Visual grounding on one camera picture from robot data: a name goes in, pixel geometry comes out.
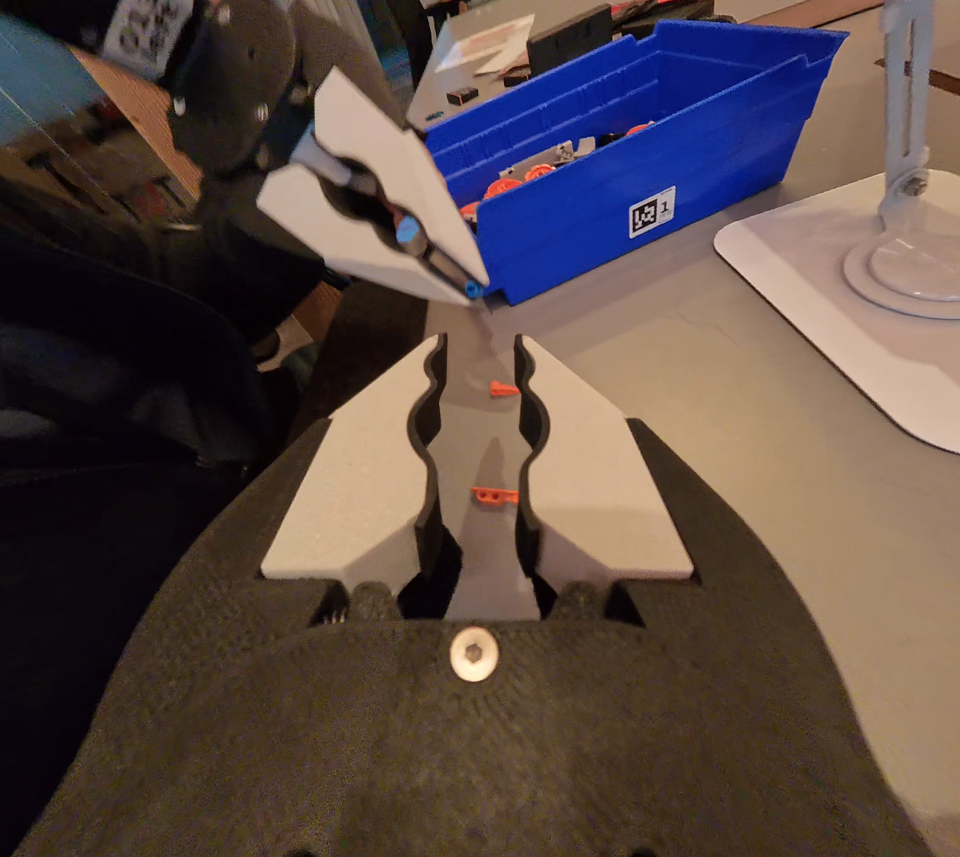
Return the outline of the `blue plastic bin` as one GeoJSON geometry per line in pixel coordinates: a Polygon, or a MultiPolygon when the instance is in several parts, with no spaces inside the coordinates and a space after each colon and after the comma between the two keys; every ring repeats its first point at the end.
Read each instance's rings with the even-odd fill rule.
{"type": "Polygon", "coordinates": [[[660,21],[430,128],[463,206],[527,157],[654,120],[480,203],[487,291],[515,306],[780,183],[846,37],[660,21]]]}

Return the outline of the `small black box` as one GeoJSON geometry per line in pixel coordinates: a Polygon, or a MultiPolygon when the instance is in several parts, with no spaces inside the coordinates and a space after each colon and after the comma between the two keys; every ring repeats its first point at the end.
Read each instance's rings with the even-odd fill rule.
{"type": "Polygon", "coordinates": [[[609,2],[532,35],[526,53],[530,78],[580,59],[613,41],[614,17],[609,2]]]}

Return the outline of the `person's left forearm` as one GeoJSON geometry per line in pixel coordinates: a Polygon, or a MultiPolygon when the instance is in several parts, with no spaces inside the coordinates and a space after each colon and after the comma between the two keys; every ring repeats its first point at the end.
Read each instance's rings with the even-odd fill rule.
{"type": "Polygon", "coordinates": [[[246,168],[201,180],[194,229],[171,245],[175,287],[224,317],[250,344],[264,340],[317,289],[339,297],[347,277],[258,207],[266,175],[246,168]]]}

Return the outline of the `white book stand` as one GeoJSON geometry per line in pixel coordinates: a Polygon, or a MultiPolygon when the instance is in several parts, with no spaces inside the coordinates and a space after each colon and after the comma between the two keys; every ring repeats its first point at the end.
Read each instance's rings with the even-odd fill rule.
{"type": "Polygon", "coordinates": [[[959,177],[932,169],[936,0],[883,0],[884,172],[720,230],[717,254],[913,438],[959,453],[959,177]]]}

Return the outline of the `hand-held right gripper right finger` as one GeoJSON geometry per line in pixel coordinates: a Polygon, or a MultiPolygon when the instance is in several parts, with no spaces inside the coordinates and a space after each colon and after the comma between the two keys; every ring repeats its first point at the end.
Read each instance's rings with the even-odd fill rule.
{"type": "Polygon", "coordinates": [[[601,614],[630,582],[685,585],[694,563],[627,415],[530,335],[513,341],[519,432],[515,552],[545,619],[570,587],[601,614]]]}

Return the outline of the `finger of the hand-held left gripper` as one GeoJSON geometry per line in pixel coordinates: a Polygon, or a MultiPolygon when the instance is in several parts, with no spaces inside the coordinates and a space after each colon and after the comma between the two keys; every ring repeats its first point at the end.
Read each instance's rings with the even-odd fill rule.
{"type": "Polygon", "coordinates": [[[401,250],[394,228],[383,229],[338,210],[322,180],[305,166],[274,171],[258,194],[257,206],[339,275],[419,299],[458,306],[473,303],[401,250]]]}
{"type": "Polygon", "coordinates": [[[311,171],[343,214],[394,230],[402,216],[411,215],[433,243],[489,286],[474,232],[425,144],[338,68],[327,74],[314,98],[311,171]]]}

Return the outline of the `white red paper packet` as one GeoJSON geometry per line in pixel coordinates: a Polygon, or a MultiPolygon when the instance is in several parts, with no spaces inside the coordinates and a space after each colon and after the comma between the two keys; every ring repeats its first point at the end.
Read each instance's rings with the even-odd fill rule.
{"type": "Polygon", "coordinates": [[[436,73],[478,63],[474,76],[502,77],[510,70],[527,65],[527,47],[534,22],[535,15],[530,13],[453,42],[439,60],[436,73]]]}

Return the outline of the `black perforated pad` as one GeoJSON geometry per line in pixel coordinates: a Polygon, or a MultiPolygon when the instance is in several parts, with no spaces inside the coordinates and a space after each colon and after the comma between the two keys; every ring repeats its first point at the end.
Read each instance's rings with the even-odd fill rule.
{"type": "Polygon", "coordinates": [[[329,418],[415,349],[426,336],[427,311],[425,299],[362,281],[350,285],[318,347],[286,443],[329,418]]]}

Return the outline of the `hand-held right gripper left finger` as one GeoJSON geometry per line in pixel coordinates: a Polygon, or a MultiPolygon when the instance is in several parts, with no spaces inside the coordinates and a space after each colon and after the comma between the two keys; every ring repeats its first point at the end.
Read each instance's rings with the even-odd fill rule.
{"type": "Polygon", "coordinates": [[[387,588],[407,619],[443,619],[463,552],[429,446],[442,427],[449,340],[432,335],[339,407],[260,564],[274,581],[387,588]]]}

